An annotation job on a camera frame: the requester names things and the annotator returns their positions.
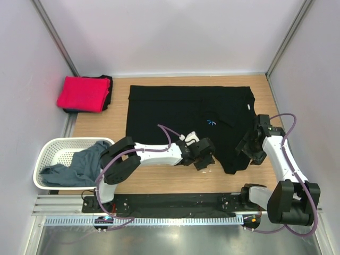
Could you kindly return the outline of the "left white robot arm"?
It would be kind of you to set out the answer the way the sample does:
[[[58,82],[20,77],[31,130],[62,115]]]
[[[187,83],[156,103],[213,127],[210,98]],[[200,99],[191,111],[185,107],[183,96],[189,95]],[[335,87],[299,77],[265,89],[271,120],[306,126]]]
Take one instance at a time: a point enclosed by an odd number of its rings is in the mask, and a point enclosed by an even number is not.
[[[214,152],[215,146],[208,138],[149,145],[125,137],[100,154],[100,174],[95,180],[94,206],[107,213],[112,208],[117,185],[127,180],[140,166],[192,164],[199,171],[215,163]]]

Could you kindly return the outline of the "right aluminium corner post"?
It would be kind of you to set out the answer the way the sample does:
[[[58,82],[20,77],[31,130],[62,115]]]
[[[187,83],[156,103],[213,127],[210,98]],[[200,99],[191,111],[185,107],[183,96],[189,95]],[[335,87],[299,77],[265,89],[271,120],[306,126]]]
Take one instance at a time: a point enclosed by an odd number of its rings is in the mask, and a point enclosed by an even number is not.
[[[285,53],[287,47],[291,43],[293,37],[298,31],[298,28],[300,27],[301,23],[303,22],[303,19],[309,12],[309,9],[312,7],[314,0],[304,0],[302,2],[301,7],[299,8],[295,18],[292,21],[292,24],[290,25],[283,41],[281,42],[267,72],[266,72],[266,78],[267,80],[270,79],[271,74],[273,73],[274,69],[276,68],[277,64],[279,63],[280,59],[282,58],[283,54]]]

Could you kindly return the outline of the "left aluminium corner post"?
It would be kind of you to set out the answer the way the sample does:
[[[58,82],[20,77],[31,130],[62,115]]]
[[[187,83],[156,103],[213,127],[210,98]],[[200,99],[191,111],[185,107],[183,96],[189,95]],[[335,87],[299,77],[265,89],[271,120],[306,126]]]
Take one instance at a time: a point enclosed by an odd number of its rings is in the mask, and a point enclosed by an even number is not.
[[[56,31],[48,13],[46,12],[42,2],[40,0],[31,0],[32,5],[36,9],[39,17],[41,18],[44,26],[46,27],[48,33],[50,34],[53,42],[55,43],[57,49],[59,50],[62,58],[64,59],[65,63],[67,64],[68,68],[70,69],[71,73],[75,77],[79,77],[79,72],[77,71],[77,68],[75,67],[68,51],[66,50],[66,47],[64,46],[58,32]]]

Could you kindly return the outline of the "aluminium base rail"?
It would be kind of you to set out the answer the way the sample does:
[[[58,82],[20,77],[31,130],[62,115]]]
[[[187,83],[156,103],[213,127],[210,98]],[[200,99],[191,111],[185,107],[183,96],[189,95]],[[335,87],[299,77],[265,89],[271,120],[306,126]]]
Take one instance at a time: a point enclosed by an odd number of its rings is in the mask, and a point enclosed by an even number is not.
[[[35,214],[66,215],[101,214],[103,211],[99,208],[93,195],[84,197],[79,195],[40,195],[35,202],[33,212]]]

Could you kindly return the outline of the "grey blue t shirt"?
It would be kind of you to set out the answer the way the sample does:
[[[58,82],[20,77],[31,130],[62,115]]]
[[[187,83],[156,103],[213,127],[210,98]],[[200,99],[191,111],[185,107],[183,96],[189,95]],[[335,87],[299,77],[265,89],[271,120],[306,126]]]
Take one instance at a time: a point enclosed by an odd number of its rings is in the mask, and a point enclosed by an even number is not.
[[[40,172],[43,184],[58,188],[94,186],[100,174],[100,154],[109,146],[106,141],[97,141],[91,147],[74,153],[70,166],[56,164],[44,167]]]

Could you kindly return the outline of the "white laundry basket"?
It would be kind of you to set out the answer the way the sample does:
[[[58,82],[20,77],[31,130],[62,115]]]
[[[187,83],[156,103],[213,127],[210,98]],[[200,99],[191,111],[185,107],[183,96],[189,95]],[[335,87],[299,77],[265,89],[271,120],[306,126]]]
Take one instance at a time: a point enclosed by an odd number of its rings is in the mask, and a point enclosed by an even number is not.
[[[33,182],[36,187],[42,190],[87,190],[93,189],[93,186],[81,187],[58,187],[46,185],[40,172],[47,166],[62,164],[70,166],[73,155],[76,152],[83,151],[93,146],[97,141],[105,141],[113,145],[114,141],[104,137],[76,137],[76,138],[56,138],[47,142],[40,151],[33,172]]]

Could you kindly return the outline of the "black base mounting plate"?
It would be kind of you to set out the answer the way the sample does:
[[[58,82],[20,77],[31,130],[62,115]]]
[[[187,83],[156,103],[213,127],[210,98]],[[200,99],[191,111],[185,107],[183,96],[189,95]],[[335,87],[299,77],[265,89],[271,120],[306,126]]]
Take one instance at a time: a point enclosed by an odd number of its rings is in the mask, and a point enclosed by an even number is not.
[[[265,211],[241,193],[116,194],[103,206],[118,217],[135,218],[225,218]]]

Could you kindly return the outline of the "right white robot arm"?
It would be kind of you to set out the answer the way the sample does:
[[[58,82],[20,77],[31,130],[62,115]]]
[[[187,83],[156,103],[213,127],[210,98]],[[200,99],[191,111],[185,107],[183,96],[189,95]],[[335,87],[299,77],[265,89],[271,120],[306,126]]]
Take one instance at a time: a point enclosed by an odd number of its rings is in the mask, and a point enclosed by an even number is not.
[[[320,187],[301,172],[289,149],[287,132],[273,126],[269,115],[259,114],[254,118],[252,128],[237,145],[236,152],[248,156],[252,165],[261,165],[268,158],[277,179],[273,191],[260,184],[245,184],[239,197],[243,209],[252,210],[258,205],[275,224],[316,223]]]

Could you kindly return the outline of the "aluminium corner post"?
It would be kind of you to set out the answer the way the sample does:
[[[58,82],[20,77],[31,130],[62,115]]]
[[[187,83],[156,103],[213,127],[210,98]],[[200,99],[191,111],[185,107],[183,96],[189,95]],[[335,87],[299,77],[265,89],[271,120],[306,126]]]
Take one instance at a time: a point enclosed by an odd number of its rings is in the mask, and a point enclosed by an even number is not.
[[[267,72],[266,72],[266,78],[267,80],[270,79],[271,74],[273,73],[274,69],[276,68],[277,64],[279,63],[280,59],[282,58],[283,54],[285,53],[287,47],[291,43],[293,37],[298,31],[298,28],[300,27],[301,23],[303,22],[303,19],[309,12],[309,9],[312,7],[314,0],[304,0],[302,2],[301,7],[299,8],[295,18],[292,21],[292,24],[290,25],[283,41],[281,42]]]
[[[75,67],[68,51],[66,50],[66,47],[64,46],[58,32],[56,31],[48,13],[46,12],[42,2],[40,0],[31,0],[32,5],[36,9],[39,17],[41,18],[44,26],[46,27],[48,33],[50,34],[53,42],[55,43],[57,49],[59,50],[62,58],[64,59],[65,63],[67,64],[68,68],[70,69],[71,73],[75,77],[79,77],[79,72],[77,71],[77,68]]]

